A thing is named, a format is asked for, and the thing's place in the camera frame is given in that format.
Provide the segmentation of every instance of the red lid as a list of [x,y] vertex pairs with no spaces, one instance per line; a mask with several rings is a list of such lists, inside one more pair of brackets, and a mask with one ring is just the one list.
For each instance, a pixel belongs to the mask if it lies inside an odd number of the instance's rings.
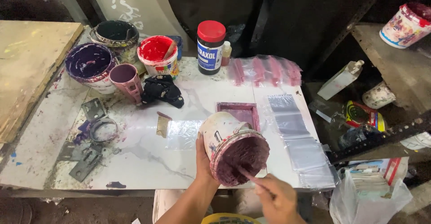
[[216,21],[204,21],[197,26],[197,35],[207,42],[219,42],[226,35],[226,28]]

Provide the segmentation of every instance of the metal ring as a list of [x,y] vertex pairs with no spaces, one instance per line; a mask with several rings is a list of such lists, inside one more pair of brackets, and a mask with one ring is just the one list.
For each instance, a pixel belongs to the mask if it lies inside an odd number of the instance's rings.
[[[115,132],[113,132],[112,135],[108,135],[106,138],[96,137],[95,134],[96,134],[97,130],[99,130],[101,126],[106,125],[106,124],[115,125]],[[106,142],[106,141],[114,139],[117,136],[117,132],[118,132],[117,123],[114,120],[112,120],[111,118],[101,118],[101,119],[96,120],[95,122],[90,124],[90,139],[92,139],[93,141],[98,142],[98,143],[102,143],[102,142]]]

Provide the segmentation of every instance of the wooden board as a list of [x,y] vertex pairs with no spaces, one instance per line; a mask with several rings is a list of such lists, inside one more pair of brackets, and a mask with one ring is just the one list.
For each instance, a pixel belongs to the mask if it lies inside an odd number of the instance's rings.
[[18,135],[81,23],[0,21],[0,143]]
[[383,24],[359,24],[352,31],[359,45],[406,110],[421,114],[431,109],[431,59],[418,51],[398,49],[379,36]]

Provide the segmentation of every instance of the white table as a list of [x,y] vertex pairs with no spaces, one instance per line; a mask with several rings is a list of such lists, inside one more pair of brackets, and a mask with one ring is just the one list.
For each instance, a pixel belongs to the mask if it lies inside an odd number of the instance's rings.
[[[268,126],[263,104],[267,95],[291,94],[301,111],[310,134],[318,139],[300,87],[236,87],[227,79],[226,68],[213,76],[197,70],[197,60],[183,57],[175,84],[185,104],[177,109],[157,102],[150,106],[134,106],[117,92],[112,99],[102,98],[93,90],[74,81],[62,71],[35,111],[14,153],[0,173],[0,184],[31,189],[108,189],[110,182],[120,182],[125,189],[186,189],[196,176],[195,150],[166,149],[167,140],[156,135],[160,111],[173,120],[205,120],[215,113],[217,102],[244,102],[258,105],[263,136],[270,146],[267,169],[258,177],[272,173],[302,188],[293,172],[290,157],[279,135]],[[106,113],[116,121],[119,135],[105,144],[103,159],[82,183],[69,176],[76,161],[56,161],[66,141],[72,141],[77,127],[86,119],[81,104],[95,96],[105,103]],[[120,148],[121,153],[112,154]],[[246,183],[238,188],[250,188]]]

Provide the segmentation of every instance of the jar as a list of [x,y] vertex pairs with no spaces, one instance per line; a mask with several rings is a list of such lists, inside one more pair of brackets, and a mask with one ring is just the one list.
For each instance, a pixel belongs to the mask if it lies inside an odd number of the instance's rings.
[[199,72],[214,75],[222,64],[226,28],[216,21],[203,21],[197,27],[197,62]]

